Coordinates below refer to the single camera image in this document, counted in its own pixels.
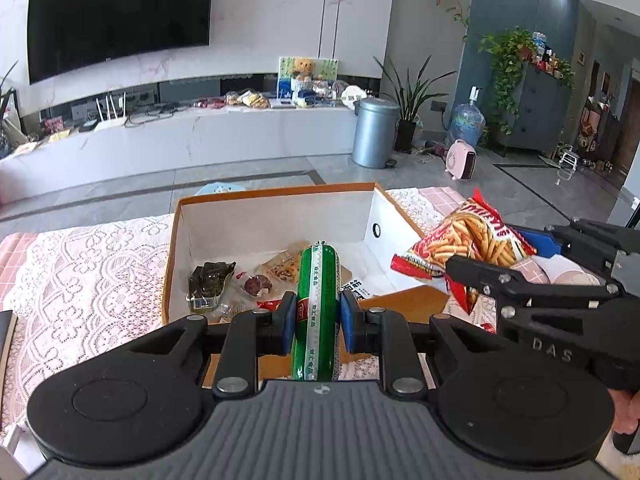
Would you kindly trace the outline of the person right hand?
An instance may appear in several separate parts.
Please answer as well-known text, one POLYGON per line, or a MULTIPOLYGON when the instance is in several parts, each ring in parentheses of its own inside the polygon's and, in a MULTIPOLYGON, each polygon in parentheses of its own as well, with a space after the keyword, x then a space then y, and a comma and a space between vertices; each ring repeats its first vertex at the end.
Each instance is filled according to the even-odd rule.
POLYGON ((610 390, 615 408, 612 430, 616 434, 633 434, 639 426, 640 392, 631 394, 625 391, 610 390))

